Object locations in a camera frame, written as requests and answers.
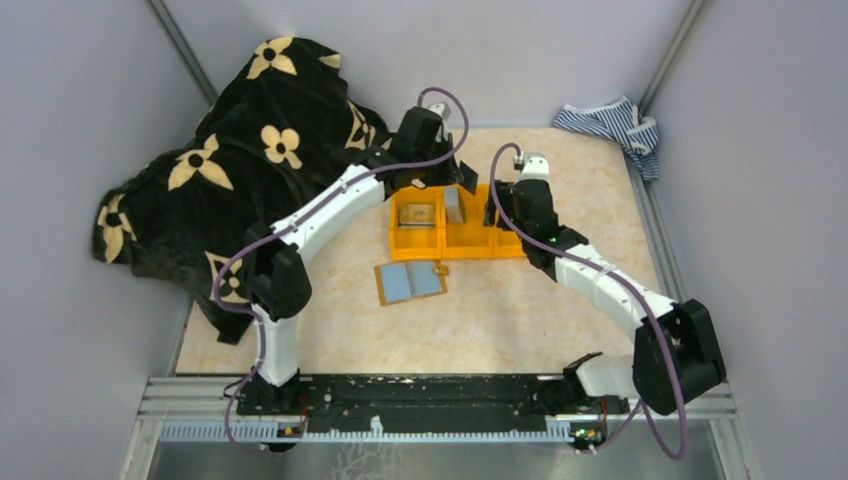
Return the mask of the dark card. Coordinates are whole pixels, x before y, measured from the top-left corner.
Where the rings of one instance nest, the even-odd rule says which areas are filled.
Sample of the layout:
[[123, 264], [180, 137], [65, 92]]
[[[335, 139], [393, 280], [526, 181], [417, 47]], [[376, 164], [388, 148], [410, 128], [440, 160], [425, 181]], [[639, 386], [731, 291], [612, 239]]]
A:
[[459, 172], [461, 179], [458, 181], [458, 185], [470, 195], [475, 195], [478, 187], [478, 173], [464, 161], [459, 163]]

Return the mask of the orange three-compartment bin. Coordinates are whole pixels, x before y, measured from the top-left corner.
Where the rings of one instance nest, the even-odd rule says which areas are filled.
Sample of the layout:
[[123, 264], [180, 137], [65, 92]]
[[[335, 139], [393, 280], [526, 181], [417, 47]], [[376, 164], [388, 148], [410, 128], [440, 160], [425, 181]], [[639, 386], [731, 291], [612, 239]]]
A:
[[[521, 240], [511, 231], [483, 225], [489, 187], [480, 184], [475, 195], [458, 187], [465, 207], [466, 222], [449, 224], [445, 217], [445, 187], [407, 187], [391, 197], [388, 241], [394, 261], [407, 260], [494, 260], [523, 258]], [[404, 204], [433, 204], [436, 226], [430, 229], [399, 229], [397, 211]]]

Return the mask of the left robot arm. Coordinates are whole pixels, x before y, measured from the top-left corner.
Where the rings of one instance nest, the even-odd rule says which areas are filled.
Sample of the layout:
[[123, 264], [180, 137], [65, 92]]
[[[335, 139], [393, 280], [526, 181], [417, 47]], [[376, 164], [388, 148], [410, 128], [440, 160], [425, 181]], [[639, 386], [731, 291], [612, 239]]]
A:
[[299, 372], [298, 316], [313, 286], [308, 265], [353, 220], [420, 180], [450, 185], [462, 180], [446, 130], [445, 102], [415, 106], [404, 115], [388, 147], [368, 147], [323, 192], [248, 239], [257, 248], [243, 261], [243, 282], [259, 335], [256, 374], [273, 388]]

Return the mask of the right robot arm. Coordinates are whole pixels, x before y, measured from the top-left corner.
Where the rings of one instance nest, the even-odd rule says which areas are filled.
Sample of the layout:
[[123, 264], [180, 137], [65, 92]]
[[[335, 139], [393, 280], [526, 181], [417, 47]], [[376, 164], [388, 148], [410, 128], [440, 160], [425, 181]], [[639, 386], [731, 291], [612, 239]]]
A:
[[565, 368], [576, 399], [639, 398], [670, 415], [726, 380], [707, 307], [656, 293], [605, 260], [584, 235], [560, 224], [546, 181], [495, 181], [486, 221], [515, 232], [533, 267], [583, 295], [632, 341], [630, 354], [590, 353]]

